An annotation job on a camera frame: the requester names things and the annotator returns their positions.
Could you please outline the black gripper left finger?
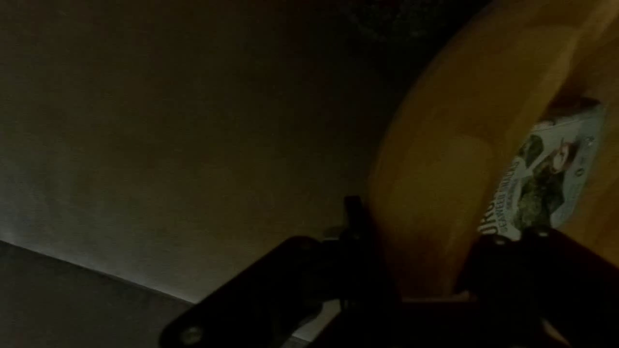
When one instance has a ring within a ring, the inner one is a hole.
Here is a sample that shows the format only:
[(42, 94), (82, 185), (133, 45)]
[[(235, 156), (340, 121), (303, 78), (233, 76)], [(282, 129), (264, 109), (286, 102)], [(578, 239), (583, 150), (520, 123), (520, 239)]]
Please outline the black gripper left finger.
[(344, 196), (346, 291), (359, 303), (398, 303), (400, 295), (384, 262), (377, 223), (357, 194)]

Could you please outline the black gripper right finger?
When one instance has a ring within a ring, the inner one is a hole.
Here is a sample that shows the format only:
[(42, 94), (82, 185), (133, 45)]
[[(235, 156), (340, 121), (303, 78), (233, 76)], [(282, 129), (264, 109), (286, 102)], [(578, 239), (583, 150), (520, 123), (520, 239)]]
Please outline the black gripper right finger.
[(525, 229), (518, 239), (481, 235), (471, 245), (460, 287), (473, 305), (572, 306), (580, 297), (580, 243), (558, 229)]

